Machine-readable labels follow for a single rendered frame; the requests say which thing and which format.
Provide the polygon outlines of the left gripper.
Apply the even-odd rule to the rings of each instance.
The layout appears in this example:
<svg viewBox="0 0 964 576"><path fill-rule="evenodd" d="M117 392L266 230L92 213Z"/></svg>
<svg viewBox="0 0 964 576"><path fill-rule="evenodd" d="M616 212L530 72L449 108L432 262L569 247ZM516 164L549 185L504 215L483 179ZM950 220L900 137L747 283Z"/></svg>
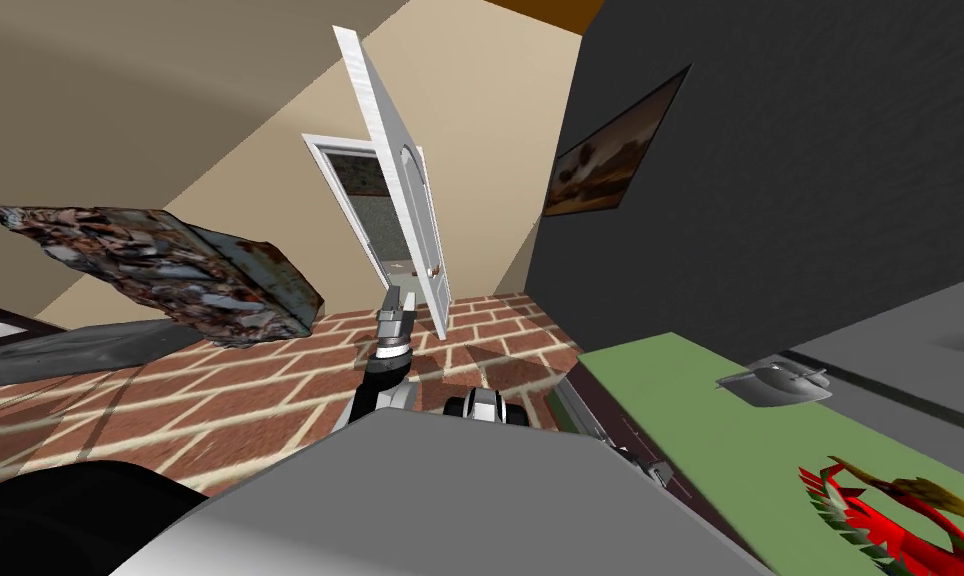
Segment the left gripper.
<svg viewBox="0 0 964 576"><path fill-rule="evenodd" d="M377 314L377 337L380 344L407 344L410 341L410 320L417 318L417 294L408 291L404 299L402 289L391 285Z"/></svg>

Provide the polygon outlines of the white door leaf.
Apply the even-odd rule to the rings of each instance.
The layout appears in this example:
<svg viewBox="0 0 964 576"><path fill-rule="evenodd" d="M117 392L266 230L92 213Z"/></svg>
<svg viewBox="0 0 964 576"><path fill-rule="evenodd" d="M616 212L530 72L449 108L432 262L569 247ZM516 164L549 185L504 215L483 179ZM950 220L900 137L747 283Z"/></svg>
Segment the white door leaf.
<svg viewBox="0 0 964 576"><path fill-rule="evenodd" d="M400 228L428 305L433 331L447 338L451 293L426 163L394 101L351 29L332 29L390 192ZM441 266L438 276L427 272Z"/></svg>

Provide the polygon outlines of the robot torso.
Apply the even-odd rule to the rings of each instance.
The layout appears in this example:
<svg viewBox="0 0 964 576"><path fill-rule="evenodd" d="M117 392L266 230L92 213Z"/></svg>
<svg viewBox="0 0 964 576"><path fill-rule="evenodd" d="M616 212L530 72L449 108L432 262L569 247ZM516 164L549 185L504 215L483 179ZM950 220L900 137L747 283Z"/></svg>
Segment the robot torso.
<svg viewBox="0 0 964 576"><path fill-rule="evenodd" d="M592 437L386 408L212 497L112 576L774 576Z"/></svg>

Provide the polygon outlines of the rusty mottled box furniture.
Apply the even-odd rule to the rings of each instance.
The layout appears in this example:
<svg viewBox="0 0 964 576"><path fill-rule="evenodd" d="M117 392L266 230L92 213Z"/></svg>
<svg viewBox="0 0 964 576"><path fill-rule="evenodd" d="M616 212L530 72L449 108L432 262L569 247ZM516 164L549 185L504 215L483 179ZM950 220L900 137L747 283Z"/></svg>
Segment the rusty mottled box furniture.
<svg viewBox="0 0 964 576"><path fill-rule="evenodd" d="M324 306L274 245L193 227L166 210L0 205L0 223L220 347L308 337Z"/></svg>

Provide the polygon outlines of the dark grey flat slab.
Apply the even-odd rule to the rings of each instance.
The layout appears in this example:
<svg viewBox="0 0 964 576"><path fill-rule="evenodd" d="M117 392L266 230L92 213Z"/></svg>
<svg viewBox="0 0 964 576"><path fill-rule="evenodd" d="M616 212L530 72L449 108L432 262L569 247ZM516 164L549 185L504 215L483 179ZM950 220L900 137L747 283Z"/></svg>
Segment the dark grey flat slab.
<svg viewBox="0 0 964 576"><path fill-rule="evenodd" d="M203 339L171 319L67 330L0 308L0 387L143 366Z"/></svg>

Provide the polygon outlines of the green top table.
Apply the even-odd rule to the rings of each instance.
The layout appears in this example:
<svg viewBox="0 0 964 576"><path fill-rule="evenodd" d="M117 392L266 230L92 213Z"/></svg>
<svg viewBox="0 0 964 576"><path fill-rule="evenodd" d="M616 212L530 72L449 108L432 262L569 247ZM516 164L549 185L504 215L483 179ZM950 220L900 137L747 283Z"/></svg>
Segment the green top table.
<svg viewBox="0 0 964 576"><path fill-rule="evenodd" d="M565 430L586 431L646 460L663 460L680 493L776 576L886 576L818 515L800 480L840 458L878 479L924 478L964 500L964 475L818 402L756 408L716 388L749 371L675 334L603 351L552 352L562 378L549 406ZM931 521L869 488L868 505L950 547ZM964 532L964 518L948 515Z"/></svg>

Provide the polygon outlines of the grey bowl-shaped object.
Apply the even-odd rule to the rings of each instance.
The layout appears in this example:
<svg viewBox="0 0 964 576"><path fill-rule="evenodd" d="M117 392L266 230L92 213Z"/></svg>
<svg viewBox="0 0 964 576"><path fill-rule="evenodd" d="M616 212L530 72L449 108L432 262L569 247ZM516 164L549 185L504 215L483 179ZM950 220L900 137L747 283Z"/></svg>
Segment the grey bowl-shaped object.
<svg viewBox="0 0 964 576"><path fill-rule="evenodd" d="M753 370L716 380L716 388L756 408L805 404L830 398L826 370L812 370L788 360L777 360Z"/></svg>

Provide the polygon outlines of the grey flat furniture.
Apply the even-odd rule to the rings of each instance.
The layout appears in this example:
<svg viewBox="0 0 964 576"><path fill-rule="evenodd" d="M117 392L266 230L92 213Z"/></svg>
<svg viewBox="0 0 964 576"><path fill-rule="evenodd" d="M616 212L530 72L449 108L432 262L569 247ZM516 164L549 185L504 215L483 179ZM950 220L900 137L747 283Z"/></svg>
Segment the grey flat furniture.
<svg viewBox="0 0 964 576"><path fill-rule="evenodd" d="M964 441L964 282L784 349L823 368L826 406L912 445Z"/></svg>

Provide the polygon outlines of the red and green plant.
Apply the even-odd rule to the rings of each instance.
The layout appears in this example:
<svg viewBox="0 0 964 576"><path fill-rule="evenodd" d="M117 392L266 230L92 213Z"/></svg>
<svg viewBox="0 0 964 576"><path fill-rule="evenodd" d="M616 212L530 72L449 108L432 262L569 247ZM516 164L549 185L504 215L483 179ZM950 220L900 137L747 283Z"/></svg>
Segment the red and green plant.
<svg viewBox="0 0 964 576"><path fill-rule="evenodd" d="M878 479L837 457L800 480L820 518L886 576L964 576L964 532L947 516L964 518L964 500L924 478ZM943 530L945 548L925 540L862 500L875 489Z"/></svg>

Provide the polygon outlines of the brown landscape wall picture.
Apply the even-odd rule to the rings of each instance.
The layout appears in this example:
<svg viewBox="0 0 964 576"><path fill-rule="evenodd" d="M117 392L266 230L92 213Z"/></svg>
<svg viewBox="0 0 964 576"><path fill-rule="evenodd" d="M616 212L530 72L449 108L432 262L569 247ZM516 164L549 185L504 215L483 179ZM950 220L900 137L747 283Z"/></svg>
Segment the brown landscape wall picture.
<svg viewBox="0 0 964 576"><path fill-rule="evenodd" d="M672 76L558 156L541 215L618 207L689 70L686 67Z"/></svg>

